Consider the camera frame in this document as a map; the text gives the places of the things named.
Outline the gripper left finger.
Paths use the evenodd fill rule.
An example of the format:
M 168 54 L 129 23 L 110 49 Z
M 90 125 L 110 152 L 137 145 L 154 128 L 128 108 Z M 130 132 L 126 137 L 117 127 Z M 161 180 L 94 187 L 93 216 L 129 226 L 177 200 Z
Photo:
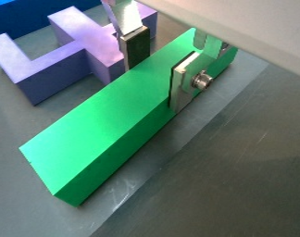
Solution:
M 150 57 L 150 29 L 134 0 L 102 0 L 109 19 L 117 31 L 120 50 L 125 55 L 125 68 L 133 69 Z

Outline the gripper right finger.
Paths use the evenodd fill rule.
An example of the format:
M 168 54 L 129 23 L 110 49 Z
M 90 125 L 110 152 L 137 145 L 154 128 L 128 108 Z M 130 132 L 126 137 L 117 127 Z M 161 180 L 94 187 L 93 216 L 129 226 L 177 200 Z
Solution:
M 205 91 L 213 82 L 208 69 L 228 53 L 232 45 L 196 30 L 192 51 L 173 66 L 169 91 L 169 108 L 178 113 L 194 98 L 194 92 Z

